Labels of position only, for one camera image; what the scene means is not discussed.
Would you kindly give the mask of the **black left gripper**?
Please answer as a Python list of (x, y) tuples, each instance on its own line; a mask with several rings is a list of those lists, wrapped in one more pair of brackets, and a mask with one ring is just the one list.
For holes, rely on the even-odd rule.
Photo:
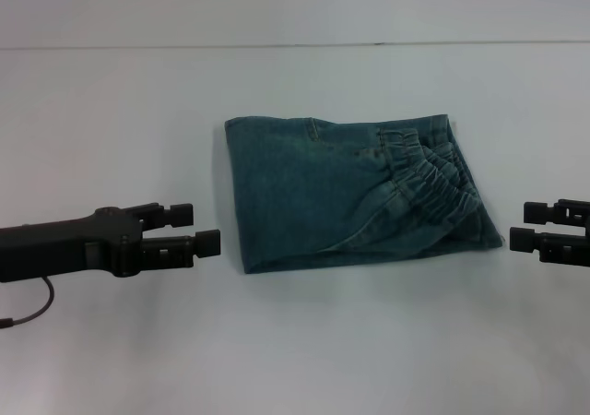
[(3, 228), (1, 280), (13, 282), (86, 270), (125, 278), (139, 272), (141, 261), (142, 268), (193, 267), (195, 257), (221, 254), (220, 230), (142, 241), (143, 230), (193, 225), (192, 204), (165, 208), (151, 203), (124, 211), (102, 208), (82, 219)]

